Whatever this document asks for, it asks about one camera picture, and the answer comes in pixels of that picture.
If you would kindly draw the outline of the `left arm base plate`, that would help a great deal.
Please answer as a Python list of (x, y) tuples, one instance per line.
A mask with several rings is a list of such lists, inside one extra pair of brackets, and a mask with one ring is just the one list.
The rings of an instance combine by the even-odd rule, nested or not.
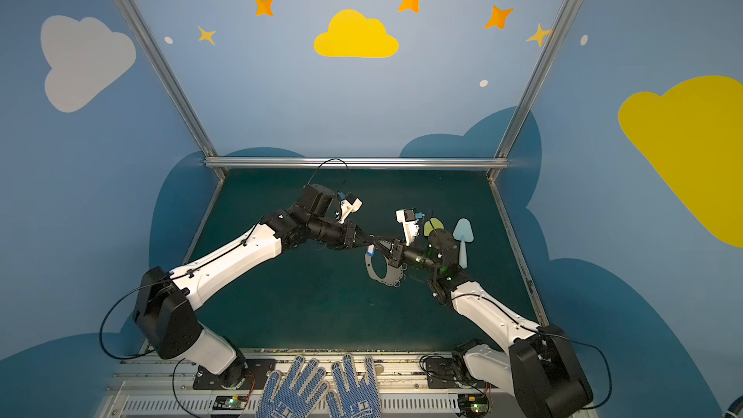
[(193, 390), (260, 390), (264, 388), (276, 365), (277, 361), (274, 358), (248, 358), (243, 361), (237, 359), (220, 375), (199, 366), (193, 381)]

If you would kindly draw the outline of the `right controller board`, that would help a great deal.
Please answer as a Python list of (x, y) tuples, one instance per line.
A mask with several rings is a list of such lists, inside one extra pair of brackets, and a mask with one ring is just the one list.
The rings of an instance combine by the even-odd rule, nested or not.
[(458, 416), (478, 418), (486, 416), (491, 409), (491, 404), (485, 395), (459, 395), (458, 396)]

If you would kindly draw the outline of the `aluminium frame back rail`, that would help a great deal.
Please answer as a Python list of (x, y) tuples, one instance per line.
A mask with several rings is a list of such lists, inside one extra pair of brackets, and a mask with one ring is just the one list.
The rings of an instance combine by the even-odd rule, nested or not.
[(506, 159), (460, 158), (280, 158), (280, 157), (207, 157), (209, 168), (349, 168), (350, 170), (505, 170)]

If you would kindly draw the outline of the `aluminium frame post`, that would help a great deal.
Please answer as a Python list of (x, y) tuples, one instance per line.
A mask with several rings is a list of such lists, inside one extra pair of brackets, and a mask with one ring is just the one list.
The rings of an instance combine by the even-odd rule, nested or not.
[(166, 56), (164, 56), (164, 52), (160, 49), (153, 32), (144, 19), (139, 6), (137, 6), (137, 2), (135, 2), (135, 0), (113, 1), (123, 19), (125, 19), (127, 25), (129, 25), (131, 31), (134, 33), (135, 38), (137, 38), (137, 41), (139, 42), (149, 63), (160, 79), (164, 90), (168, 93), (170, 100), (172, 100), (175, 108), (182, 117), (186, 127), (204, 155), (205, 160), (218, 157), (219, 154), (213, 142), (209, 139), (205, 127), (203, 127), (199, 120), (199, 117), (183, 90), (183, 87), (177, 80), (177, 77), (168, 64), (168, 61), (166, 61)]
[(539, 57), (535, 64), (534, 70), (528, 79), (524, 94), (504, 132), (504, 135), (498, 145), (495, 153), (495, 160), (503, 163), (498, 168), (488, 170), (488, 181), (491, 186), (495, 185), (497, 176), (501, 170), (508, 168), (509, 155), (516, 144), (518, 136), (526, 123), (534, 104), (536, 103), (540, 90), (547, 80), (551, 66), (573, 24), (580, 6), (584, 0), (563, 0), (553, 23), (553, 32), (549, 34), (547, 42), (543, 44)]

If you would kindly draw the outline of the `controller board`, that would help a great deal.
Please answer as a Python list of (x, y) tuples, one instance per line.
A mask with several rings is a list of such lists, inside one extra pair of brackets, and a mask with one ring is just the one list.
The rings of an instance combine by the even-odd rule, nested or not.
[(491, 404), (485, 395), (459, 395), (458, 396), (458, 416), (478, 418), (486, 416), (491, 409)]
[(212, 406), (213, 411), (243, 411), (248, 404), (246, 396), (218, 396)]

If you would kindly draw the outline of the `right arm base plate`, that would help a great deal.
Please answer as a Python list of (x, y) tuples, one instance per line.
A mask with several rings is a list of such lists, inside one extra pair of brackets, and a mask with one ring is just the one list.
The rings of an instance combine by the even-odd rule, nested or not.
[(452, 358), (426, 356), (422, 359), (421, 369), (426, 376), (429, 389), (459, 389), (462, 387)]

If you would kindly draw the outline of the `right blue knit glove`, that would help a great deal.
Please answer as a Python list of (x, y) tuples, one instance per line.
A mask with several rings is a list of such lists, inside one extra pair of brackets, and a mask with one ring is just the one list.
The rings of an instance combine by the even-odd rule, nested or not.
[(331, 366), (336, 389), (329, 391), (326, 402), (332, 418), (381, 418), (382, 407), (377, 386), (375, 362), (364, 360), (365, 373), (358, 377), (353, 356), (344, 354)]

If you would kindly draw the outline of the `left blue knit glove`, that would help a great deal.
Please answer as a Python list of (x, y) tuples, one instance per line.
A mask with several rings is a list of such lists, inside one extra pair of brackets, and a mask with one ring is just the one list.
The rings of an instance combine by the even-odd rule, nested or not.
[(327, 371), (316, 359), (297, 356), (288, 372), (270, 373), (261, 394), (257, 418), (306, 418), (329, 389)]

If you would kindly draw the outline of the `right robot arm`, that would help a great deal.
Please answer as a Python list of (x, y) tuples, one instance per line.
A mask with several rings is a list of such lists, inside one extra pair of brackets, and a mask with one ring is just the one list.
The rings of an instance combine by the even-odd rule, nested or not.
[(514, 312), (472, 279), (460, 264), (464, 252), (451, 232), (428, 234), (421, 250), (404, 240), (374, 237), (373, 253), (389, 268), (415, 267), (430, 273), (435, 299), (472, 321), (500, 350), (474, 344), (461, 354), (471, 377), (512, 395), (527, 417), (569, 417), (594, 400), (571, 340), (556, 325), (541, 326)]

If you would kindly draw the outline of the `blue knit glove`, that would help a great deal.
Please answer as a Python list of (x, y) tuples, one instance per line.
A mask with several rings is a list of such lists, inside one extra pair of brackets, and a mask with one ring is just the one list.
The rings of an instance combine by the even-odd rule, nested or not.
[(358, 377), (353, 356), (344, 354), (331, 366), (336, 389), (329, 391), (326, 402), (332, 418), (381, 418), (382, 407), (377, 386), (375, 362), (364, 360), (365, 373)]
[(306, 418), (329, 389), (327, 371), (316, 359), (297, 356), (288, 372), (270, 373), (261, 394), (257, 418)]

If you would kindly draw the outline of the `metal key holder plate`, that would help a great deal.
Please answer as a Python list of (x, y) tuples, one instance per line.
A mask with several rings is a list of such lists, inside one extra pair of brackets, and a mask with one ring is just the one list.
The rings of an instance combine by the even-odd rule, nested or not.
[(376, 254), (373, 257), (367, 257), (365, 252), (365, 268), (368, 276), (375, 282), (388, 286), (389, 288), (398, 288), (404, 281), (404, 270), (406, 267), (391, 267), (387, 263), (387, 257)]

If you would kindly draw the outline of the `aluminium frame left post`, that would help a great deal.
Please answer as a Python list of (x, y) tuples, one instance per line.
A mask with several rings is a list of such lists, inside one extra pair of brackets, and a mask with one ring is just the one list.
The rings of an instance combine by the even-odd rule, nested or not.
[(135, 0), (113, 1), (123, 19), (125, 19), (127, 25), (129, 25), (131, 31), (134, 33), (135, 38), (137, 38), (137, 41), (139, 42), (149, 63), (160, 79), (164, 90), (168, 93), (170, 100), (172, 100), (175, 108), (182, 117), (186, 127), (204, 155), (205, 160), (218, 157), (219, 154), (213, 142), (209, 139), (205, 127), (203, 127), (199, 120), (199, 117), (183, 90), (183, 87), (177, 80), (177, 77), (168, 64), (168, 61), (166, 61), (166, 56), (164, 56), (164, 52), (160, 49), (153, 32), (144, 19), (139, 6), (137, 6), (137, 2), (135, 2)]

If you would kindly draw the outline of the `aluminium frame right post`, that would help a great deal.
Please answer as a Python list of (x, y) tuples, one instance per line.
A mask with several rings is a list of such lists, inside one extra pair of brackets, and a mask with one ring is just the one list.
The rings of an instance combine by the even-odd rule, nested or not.
[(518, 136), (526, 123), (534, 104), (536, 103), (540, 90), (547, 80), (551, 66), (573, 24), (580, 6), (584, 0), (563, 0), (553, 23), (553, 32), (549, 34), (547, 42), (543, 44), (539, 57), (535, 64), (534, 70), (528, 79), (524, 94), (504, 132), (504, 135), (498, 145), (495, 153), (495, 160), (503, 163), (498, 168), (488, 170), (488, 181), (491, 186), (495, 185), (497, 176), (501, 170), (508, 168), (509, 155), (516, 144)]

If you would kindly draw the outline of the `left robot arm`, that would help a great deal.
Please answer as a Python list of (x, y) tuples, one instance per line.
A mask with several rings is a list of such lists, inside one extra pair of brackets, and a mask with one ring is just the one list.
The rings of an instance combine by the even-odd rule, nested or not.
[(225, 389), (248, 376), (245, 356), (197, 318), (212, 296), (261, 263), (309, 240), (332, 250), (366, 247), (373, 241), (350, 215), (362, 206), (356, 195), (318, 185), (304, 187), (292, 207), (263, 216), (216, 251), (166, 271), (146, 272), (137, 290), (133, 321), (164, 360), (186, 360), (212, 373)]

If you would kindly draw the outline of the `light blue trowel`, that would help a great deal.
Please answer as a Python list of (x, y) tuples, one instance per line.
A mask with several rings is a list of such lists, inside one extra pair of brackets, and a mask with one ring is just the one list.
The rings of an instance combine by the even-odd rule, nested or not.
[(474, 241), (474, 234), (471, 222), (467, 218), (458, 220), (453, 237), (459, 242), (459, 265), (462, 269), (468, 268), (467, 245)]

